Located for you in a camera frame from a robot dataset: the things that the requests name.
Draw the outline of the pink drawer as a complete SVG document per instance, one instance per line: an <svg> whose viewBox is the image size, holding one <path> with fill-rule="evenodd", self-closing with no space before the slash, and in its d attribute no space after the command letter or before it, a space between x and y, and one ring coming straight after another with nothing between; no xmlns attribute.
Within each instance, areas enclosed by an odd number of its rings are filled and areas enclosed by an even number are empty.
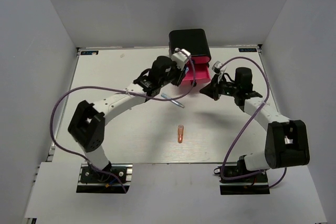
<svg viewBox="0 0 336 224"><path fill-rule="evenodd" d="M211 61L211 56L207 55L199 55L199 56L191 56L191 60L194 64L207 64Z"/></svg>
<svg viewBox="0 0 336 224"><path fill-rule="evenodd" d="M209 73L208 64L195 64L195 82L196 84L205 84L210 82L211 75ZM192 84L193 82L193 69L191 64L187 65L188 72L186 73L181 85Z"/></svg>

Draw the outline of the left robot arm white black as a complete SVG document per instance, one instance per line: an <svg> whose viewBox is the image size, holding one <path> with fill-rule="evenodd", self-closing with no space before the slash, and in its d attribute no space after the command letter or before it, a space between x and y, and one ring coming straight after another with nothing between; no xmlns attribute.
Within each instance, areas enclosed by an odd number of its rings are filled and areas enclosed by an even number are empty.
<svg viewBox="0 0 336 224"><path fill-rule="evenodd" d="M159 56L150 69L143 71L127 88L100 101L81 101L72 116L68 132L94 166L93 176L101 182L110 178L110 162L102 142L105 126L123 112L157 96L168 84L179 86L185 77L188 57L181 53Z"/></svg>

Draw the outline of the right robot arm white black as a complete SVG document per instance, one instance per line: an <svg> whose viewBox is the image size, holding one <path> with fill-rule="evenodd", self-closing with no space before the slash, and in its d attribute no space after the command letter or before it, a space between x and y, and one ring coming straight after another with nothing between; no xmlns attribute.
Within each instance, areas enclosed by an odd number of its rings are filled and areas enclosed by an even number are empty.
<svg viewBox="0 0 336 224"><path fill-rule="evenodd" d="M241 156L235 171L220 168L223 180L250 181L255 175L268 169L304 166L310 162L308 135L302 120L291 120L270 106L261 94L253 90L251 69L239 67L234 80L226 80L226 72L213 68L215 75L210 84L200 90L213 100L226 95L250 120L255 120L266 131L264 150Z"/></svg>

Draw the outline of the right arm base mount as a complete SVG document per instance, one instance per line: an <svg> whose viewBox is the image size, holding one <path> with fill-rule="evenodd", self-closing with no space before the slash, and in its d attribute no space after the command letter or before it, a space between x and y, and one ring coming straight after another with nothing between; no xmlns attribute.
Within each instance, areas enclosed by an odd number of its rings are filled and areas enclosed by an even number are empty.
<svg viewBox="0 0 336 224"><path fill-rule="evenodd" d="M221 195L268 195L270 194L266 173L236 180L224 180L220 177L221 166L214 169L214 175L219 177Z"/></svg>

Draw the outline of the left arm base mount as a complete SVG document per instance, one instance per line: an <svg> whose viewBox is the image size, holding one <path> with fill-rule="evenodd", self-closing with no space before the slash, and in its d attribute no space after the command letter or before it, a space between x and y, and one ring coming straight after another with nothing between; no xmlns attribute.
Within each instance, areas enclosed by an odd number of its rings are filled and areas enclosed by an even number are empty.
<svg viewBox="0 0 336 224"><path fill-rule="evenodd" d="M79 172L76 193L87 194L124 194L129 190L132 179L132 164L112 164L111 175L99 173L88 164L82 164Z"/></svg>

